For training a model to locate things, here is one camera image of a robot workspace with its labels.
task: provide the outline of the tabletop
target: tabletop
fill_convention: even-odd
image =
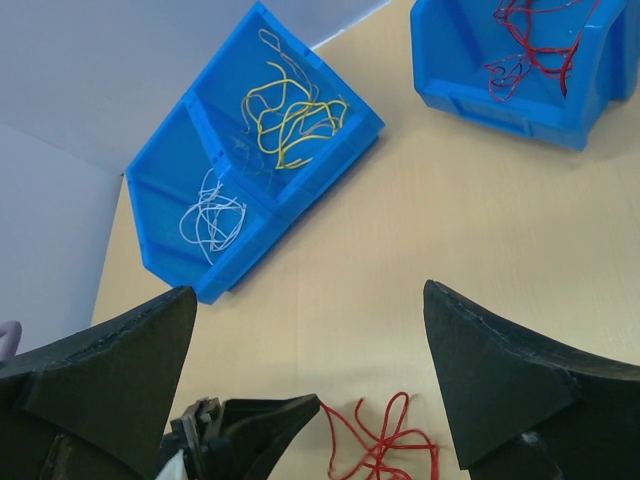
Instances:
[[[441,478],[468,479],[427,345],[424,283],[640,364],[640,94],[605,113],[583,153],[430,110],[413,89],[411,6],[394,0],[318,50],[387,128],[255,271],[199,306],[172,416],[205,396],[317,393],[345,412],[365,397],[374,427],[407,391],[408,426],[440,445]],[[125,185],[93,322],[167,289],[142,266]],[[329,454],[318,415],[272,478],[326,478]],[[428,453],[408,456],[427,479]]]

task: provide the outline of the red cable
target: red cable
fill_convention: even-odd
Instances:
[[[402,413],[400,414],[400,418],[398,419],[398,423],[393,430],[393,434],[387,436],[387,429],[389,428],[391,409],[393,408],[393,404],[399,398],[404,399],[404,403],[402,406]],[[384,462],[384,456],[387,454],[389,450],[429,450],[431,454],[431,480],[438,480],[439,478],[439,462],[438,462],[438,446],[431,442],[429,437],[417,429],[409,429],[409,430],[401,430],[402,424],[407,416],[407,411],[409,410],[409,394],[405,392],[397,393],[393,396],[393,398],[389,401],[387,405],[387,409],[384,414],[384,421],[382,423],[382,430],[380,436],[374,435],[360,420],[360,407],[364,402],[364,398],[361,398],[358,401],[358,404],[355,408],[355,419],[358,426],[364,431],[364,433],[375,443],[373,446],[367,445],[362,436],[356,431],[355,427],[339,412],[328,407],[324,403],[322,404],[322,408],[327,414],[327,419],[329,420],[329,428],[331,429],[331,459],[329,460],[329,478],[331,480],[348,480],[353,477],[358,471],[362,468],[368,468],[371,470],[369,475],[367,476],[367,480],[372,480],[375,478],[376,480],[381,480],[381,475],[383,473],[388,473],[391,476],[388,477],[388,480],[413,480],[411,475],[409,475],[404,470],[399,468],[394,468],[388,466]],[[339,478],[334,476],[335,472],[335,461],[338,450],[338,441],[336,436],[335,426],[333,424],[332,415],[338,418],[355,436],[358,443],[365,449],[365,454],[362,456],[360,461],[356,464],[356,466],[346,475],[343,475]],[[408,435],[418,435],[424,440],[424,444],[400,444],[396,445],[396,441],[404,438]]]
[[[600,5],[600,0],[594,0],[593,7],[587,15],[583,28],[578,33],[575,42],[571,47],[554,48],[554,47],[534,47],[531,44],[531,35],[533,31],[533,19],[534,14],[549,14],[555,13],[565,8],[569,8],[578,3],[582,3],[585,0],[569,0],[568,3],[560,5],[555,8],[546,9],[534,9],[533,0],[525,0],[524,6],[516,6],[518,0],[500,0],[500,5],[494,13],[494,18],[499,25],[503,25],[507,28],[511,36],[520,46],[525,49],[524,54],[510,55],[502,60],[485,65],[490,72],[489,75],[489,92],[492,97],[497,101],[505,101],[513,96],[517,86],[527,76],[532,68],[540,70],[545,76],[553,80],[557,80],[560,83],[560,90],[563,96],[567,96],[567,79],[573,70],[573,57],[575,56],[580,46],[580,40],[582,39],[582,32],[584,31],[584,25],[588,23],[591,16],[595,12],[596,8]],[[515,13],[524,13],[526,15],[527,30],[522,30],[512,23],[511,17]],[[544,55],[560,55],[564,57],[564,61],[561,68],[549,68],[546,67],[539,57]],[[514,63],[508,72],[505,64]],[[506,94],[498,95],[496,88],[503,92],[505,88],[508,88]]]

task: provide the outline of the blue plastic bin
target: blue plastic bin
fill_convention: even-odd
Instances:
[[[592,2],[536,20],[533,43],[571,45],[585,25]],[[503,102],[490,95],[484,65],[524,49],[496,23],[493,14],[499,3],[417,0],[411,11],[416,91],[429,107],[523,137],[584,149],[607,104],[628,99],[636,88],[640,0],[601,0],[584,28],[566,98],[558,82],[533,69],[514,96]],[[542,9],[563,2],[534,3]]]
[[[349,106],[335,136],[292,150],[313,158],[293,170],[274,168],[277,155],[258,149],[256,134],[247,133],[242,117],[242,99],[250,89],[282,78],[266,63],[281,63],[282,57],[260,40],[261,29],[279,37],[282,51],[319,88],[319,100],[341,98]],[[271,101],[269,95],[275,93],[265,92]],[[296,100],[293,92],[290,101]],[[127,169],[145,267],[172,286],[193,286],[199,301],[213,303],[366,152],[383,127],[333,70],[257,3]],[[246,205],[240,233],[228,248],[210,255],[213,265],[178,228],[211,168],[222,193]],[[220,221],[224,226],[234,219]],[[195,228],[193,219],[186,223]]]

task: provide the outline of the light wood surface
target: light wood surface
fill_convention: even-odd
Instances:
[[[315,392],[378,417],[416,394],[409,425],[459,472],[422,318],[428,278],[575,347],[640,364],[640,95],[582,154],[427,109],[413,90],[410,0],[320,55],[387,122],[379,144],[233,293],[199,307],[172,415],[204,396]],[[142,267],[126,187],[94,323],[167,290]],[[319,415],[274,479],[326,478]],[[412,468],[428,478],[428,454]],[[359,454],[351,454],[355,461]]]

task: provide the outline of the white wall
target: white wall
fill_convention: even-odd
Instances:
[[[264,3],[312,46],[385,1]],[[2,2],[0,122],[121,173],[253,3]]]
[[[121,177],[0,125],[0,323],[19,352],[91,322]]]

